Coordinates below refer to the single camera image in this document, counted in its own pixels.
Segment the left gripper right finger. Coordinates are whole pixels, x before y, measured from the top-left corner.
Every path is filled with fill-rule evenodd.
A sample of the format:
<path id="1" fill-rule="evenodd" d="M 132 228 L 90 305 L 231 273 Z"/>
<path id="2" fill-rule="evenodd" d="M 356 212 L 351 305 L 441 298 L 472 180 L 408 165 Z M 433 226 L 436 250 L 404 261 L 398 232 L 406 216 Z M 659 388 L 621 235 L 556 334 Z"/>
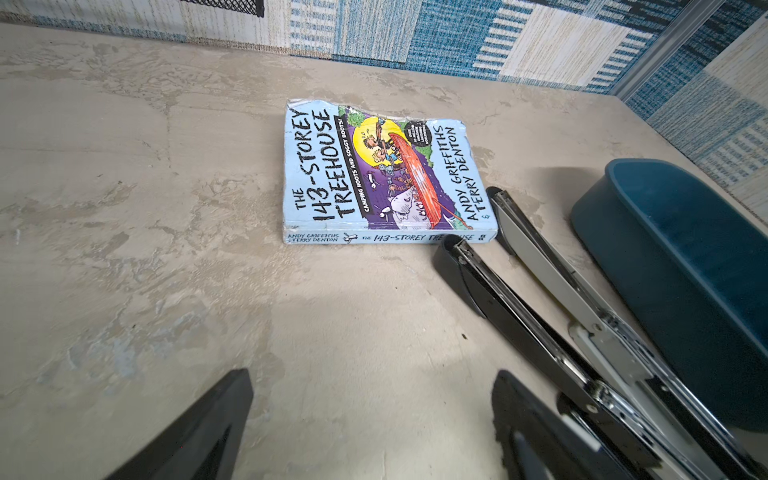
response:
<path id="1" fill-rule="evenodd" d="M 628 479 L 606 451 L 593 448 L 507 370 L 491 391 L 493 426 L 510 479 Z"/>

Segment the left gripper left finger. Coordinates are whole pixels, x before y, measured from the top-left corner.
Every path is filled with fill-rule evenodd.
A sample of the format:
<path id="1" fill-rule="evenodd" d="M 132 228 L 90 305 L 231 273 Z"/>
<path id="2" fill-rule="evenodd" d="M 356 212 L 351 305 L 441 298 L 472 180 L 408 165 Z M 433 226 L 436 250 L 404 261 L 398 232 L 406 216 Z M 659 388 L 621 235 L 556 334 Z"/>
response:
<path id="1" fill-rule="evenodd" d="M 224 375 L 111 479 L 230 479 L 254 392 L 247 369 Z"/>

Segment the teal plastic tray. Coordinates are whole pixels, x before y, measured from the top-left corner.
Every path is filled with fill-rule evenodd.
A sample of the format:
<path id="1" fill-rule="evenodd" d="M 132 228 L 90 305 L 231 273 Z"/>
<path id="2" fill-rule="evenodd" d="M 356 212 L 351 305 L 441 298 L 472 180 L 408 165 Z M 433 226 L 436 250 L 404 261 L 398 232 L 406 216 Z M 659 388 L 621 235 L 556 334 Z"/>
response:
<path id="1" fill-rule="evenodd" d="M 616 159 L 573 206 L 585 249 L 724 424 L 767 429 L 767 238 L 698 177 Z"/>

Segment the treehouse paperback book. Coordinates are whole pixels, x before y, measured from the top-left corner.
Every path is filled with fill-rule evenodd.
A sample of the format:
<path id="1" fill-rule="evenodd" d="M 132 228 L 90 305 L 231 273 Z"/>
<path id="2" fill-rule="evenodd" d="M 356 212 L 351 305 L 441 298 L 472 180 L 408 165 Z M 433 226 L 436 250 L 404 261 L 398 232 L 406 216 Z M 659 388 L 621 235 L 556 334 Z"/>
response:
<path id="1" fill-rule="evenodd" d="M 288 104 L 287 244 L 487 243 L 498 232 L 463 122 L 390 118 L 322 100 Z"/>

